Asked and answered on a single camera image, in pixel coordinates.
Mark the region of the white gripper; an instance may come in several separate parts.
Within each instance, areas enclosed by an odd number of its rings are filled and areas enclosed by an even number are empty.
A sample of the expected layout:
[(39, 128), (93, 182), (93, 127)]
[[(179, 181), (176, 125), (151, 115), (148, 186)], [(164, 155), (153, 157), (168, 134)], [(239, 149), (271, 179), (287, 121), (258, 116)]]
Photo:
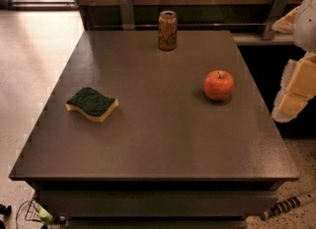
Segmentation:
[(289, 122), (316, 96), (316, 0), (303, 0), (300, 6), (274, 22), (272, 29), (292, 33), (294, 44), (307, 52), (298, 61), (289, 59), (276, 94), (272, 118)]

